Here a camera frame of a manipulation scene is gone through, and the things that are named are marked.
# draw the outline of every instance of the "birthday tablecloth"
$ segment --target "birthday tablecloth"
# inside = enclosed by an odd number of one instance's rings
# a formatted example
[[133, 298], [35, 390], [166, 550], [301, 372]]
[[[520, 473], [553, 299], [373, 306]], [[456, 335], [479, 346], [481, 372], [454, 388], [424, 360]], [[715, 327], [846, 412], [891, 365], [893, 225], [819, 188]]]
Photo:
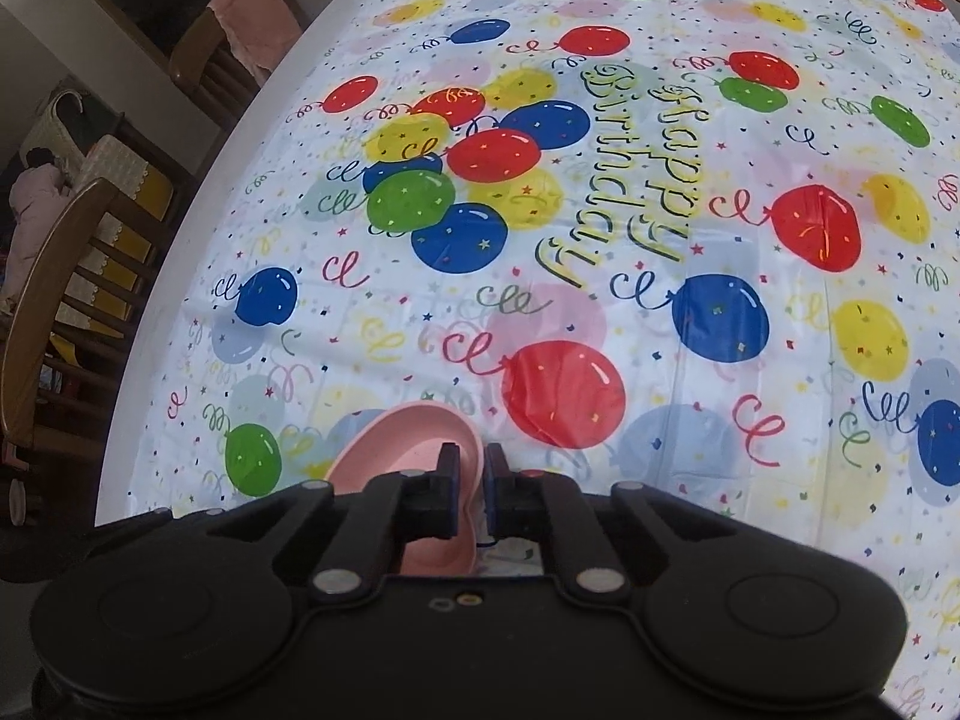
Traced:
[[236, 177], [128, 512], [322, 478], [436, 400], [877, 572], [885, 698], [954, 716], [958, 65], [939, 0], [361, 0]]

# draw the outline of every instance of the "yellow object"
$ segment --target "yellow object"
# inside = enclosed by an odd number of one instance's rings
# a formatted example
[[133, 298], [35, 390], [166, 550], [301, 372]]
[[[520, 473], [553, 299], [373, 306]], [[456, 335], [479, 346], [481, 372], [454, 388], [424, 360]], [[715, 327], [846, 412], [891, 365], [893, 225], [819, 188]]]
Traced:
[[847, 364], [861, 376], [893, 381], [910, 353], [894, 313], [872, 300], [848, 300], [833, 313], [833, 330]]
[[896, 175], [874, 175], [863, 184], [877, 210], [880, 224], [911, 244], [922, 244], [930, 234], [930, 214], [913, 186]]

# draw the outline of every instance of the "yellow balloon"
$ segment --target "yellow balloon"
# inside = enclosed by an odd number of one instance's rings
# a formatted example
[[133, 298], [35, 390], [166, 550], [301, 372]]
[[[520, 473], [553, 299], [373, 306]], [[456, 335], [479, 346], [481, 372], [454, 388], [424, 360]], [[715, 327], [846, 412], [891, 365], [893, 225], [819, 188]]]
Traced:
[[449, 140], [450, 125], [435, 113], [401, 116], [376, 130], [364, 144], [373, 162], [403, 162], [438, 151]]
[[496, 76], [484, 89], [484, 97], [493, 108], [512, 110], [520, 105], [550, 100], [557, 90], [557, 81], [546, 70], [521, 68]]
[[868, 379], [893, 381], [910, 353], [894, 313], [872, 300], [848, 300], [833, 313], [837, 346], [853, 370]]
[[920, 193], [896, 175], [873, 175], [863, 183], [877, 210], [880, 224], [911, 244], [922, 244], [930, 234], [930, 214]]
[[444, 0], [414, 0], [384, 11], [373, 19], [373, 23], [387, 25], [388, 23], [414, 22], [436, 13], [444, 4]]
[[757, 18], [765, 22], [778, 23], [784, 29], [792, 29], [794, 32], [803, 32], [806, 29], [803, 19], [785, 7], [771, 4], [771, 2], [758, 2], [750, 9]]
[[470, 184], [467, 196], [496, 211], [512, 230], [535, 230], [550, 223], [563, 205], [563, 190], [542, 167], [496, 184]]

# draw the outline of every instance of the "pink dish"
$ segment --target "pink dish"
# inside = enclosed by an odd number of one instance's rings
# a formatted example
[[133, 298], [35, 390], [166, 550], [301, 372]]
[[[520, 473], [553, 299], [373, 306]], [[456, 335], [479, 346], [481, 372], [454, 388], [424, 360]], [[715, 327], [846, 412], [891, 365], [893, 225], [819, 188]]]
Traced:
[[456, 576], [473, 570], [476, 531], [469, 504], [483, 472], [483, 443], [472, 423], [433, 401], [396, 406], [349, 442], [326, 477], [338, 493], [358, 493], [378, 474], [436, 469], [445, 442], [460, 447], [460, 526], [454, 538], [421, 538], [407, 544], [401, 574]]

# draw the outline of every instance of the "balloon print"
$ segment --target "balloon print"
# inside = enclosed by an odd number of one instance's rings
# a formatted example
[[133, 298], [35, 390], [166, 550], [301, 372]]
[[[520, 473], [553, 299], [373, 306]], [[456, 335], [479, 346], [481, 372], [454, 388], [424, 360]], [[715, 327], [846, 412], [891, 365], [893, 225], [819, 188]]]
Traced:
[[906, 368], [909, 344], [904, 326], [886, 306], [848, 300], [833, 312], [833, 333], [844, 360], [861, 376], [882, 382]]
[[937, 400], [923, 410], [917, 426], [917, 450], [934, 482], [947, 488], [960, 485], [959, 405]]
[[507, 242], [507, 225], [480, 203], [451, 205], [438, 223], [410, 236], [414, 254], [442, 274], [472, 274], [486, 268]]
[[442, 148], [450, 138], [450, 125], [435, 113], [401, 116], [376, 130], [364, 151], [371, 162], [405, 162]]
[[880, 123], [889, 127], [901, 136], [910, 146], [926, 148], [930, 145], [930, 133], [926, 131], [923, 122], [909, 108], [904, 107], [896, 100], [877, 95], [870, 102], [870, 109]]
[[549, 224], [563, 205], [563, 189], [542, 167], [493, 184], [471, 184], [467, 197], [496, 211], [512, 230], [535, 230]]
[[429, 227], [443, 218], [456, 190], [433, 170], [404, 170], [381, 181], [367, 199], [367, 217], [380, 230], [403, 233]]
[[730, 479], [737, 456], [736, 428], [729, 419], [699, 405], [672, 403], [631, 422], [611, 464], [626, 479], [663, 488], [676, 475]]
[[268, 495], [280, 480], [280, 447], [262, 425], [237, 425], [227, 434], [227, 476], [243, 495]]
[[283, 324], [296, 307], [296, 279], [283, 268], [265, 268], [248, 279], [237, 298], [237, 319], [261, 327]]
[[558, 45], [578, 55], [612, 56], [630, 45], [630, 37], [613, 26], [575, 26]]
[[904, 178], [874, 175], [863, 184], [874, 201], [880, 224], [896, 237], [922, 244], [930, 235], [930, 214], [920, 193]]
[[821, 271], [838, 274], [860, 257], [860, 226], [853, 205], [823, 184], [781, 194], [770, 218], [781, 243]]
[[443, 160], [435, 154], [424, 154], [424, 156], [414, 157], [403, 162], [376, 162], [363, 171], [363, 191], [369, 194], [385, 178], [390, 178], [390, 176], [405, 172], [405, 170], [443, 172]]
[[576, 341], [539, 341], [520, 349], [507, 361], [500, 390], [518, 428], [563, 449], [608, 439], [627, 405], [613, 363]]
[[446, 165], [464, 180], [493, 183], [523, 175], [540, 157], [541, 150], [529, 135], [498, 128], [455, 143], [446, 153]]
[[775, 23], [792, 32], [803, 32], [806, 30], [805, 21], [792, 10], [787, 10], [785, 7], [774, 5], [771, 2], [758, 2], [752, 5], [750, 10], [760, 20]]
[[787, 103], [787, 98], [779, 89], [772, 89], [755, 81], [730, 77], [720, 81], [720, 94], [732, 103], [760, 113], [779, 111]]
[[733, 52], [730, 69], [741, 79], [773, 86], [776, 89], [796, 89], [800, 76], [792, 65], [767, 52]]
[[426, 95], [414, 105], [411, 113], [434, 113], [446, 119], [450, 127], [459, 127], [476, 119], [486, 104], [484, 96], [477, 90], [453, 87]]
[[680, 342], [707, 360], [752, 360], [770, 338], [760, 296], [738, 276], [691, 276], [673, 296], [670, 310]]
[[587, 111], [564, 100], [524, 105], [500, 120], [500, 126], [525, 132], [544, 151], [572, 146], [590, 130]]
[[221, 314], [210, 330], [210, 343], [218, 360], [227, 365], [239, 365], [250, 360], [263, 346], [265, 335], [266, 329], [262, 326], [247, 324], [230, 314]]
[[357, 76], [344, 81], [326, 96], [321, 108], [326, 113], [343, 113], [371, 98], [379, 81], [373, 76]]
[[452, 35], [452, 43], [483, 43], [496, 40], [510, 28], [510, 22], [503, 19], [481, 19], [478, 22], [461, 26]]
[[521, 68], [496, 76], [484, 90], [493, 108], [514, 109], [539, 100], [549, 100], [557, 89], [557, 79], [546, 70]]

